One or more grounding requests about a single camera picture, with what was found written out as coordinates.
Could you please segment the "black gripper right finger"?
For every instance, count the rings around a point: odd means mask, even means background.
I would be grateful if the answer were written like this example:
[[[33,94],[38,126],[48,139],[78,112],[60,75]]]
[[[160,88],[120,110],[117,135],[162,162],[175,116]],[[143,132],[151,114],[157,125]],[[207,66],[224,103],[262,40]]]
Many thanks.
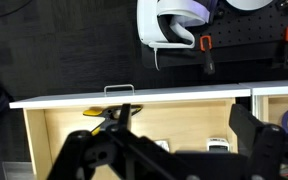
[[[243,105],[233,104],[229,117],[229,127],[253,156],[271,156],[274,151],[275,130],[273,125],[264,124]]]

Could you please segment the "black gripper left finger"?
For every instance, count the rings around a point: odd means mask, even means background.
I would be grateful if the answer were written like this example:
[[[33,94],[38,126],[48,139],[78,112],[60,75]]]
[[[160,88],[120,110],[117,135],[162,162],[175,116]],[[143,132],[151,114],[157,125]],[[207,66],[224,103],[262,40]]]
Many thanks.
[[[129,129],[129,121],[131,119],[131,105],[123,104],[120,109],[119,117],[111,115],[112,124],[109,129],[111,132],[126,132]]]

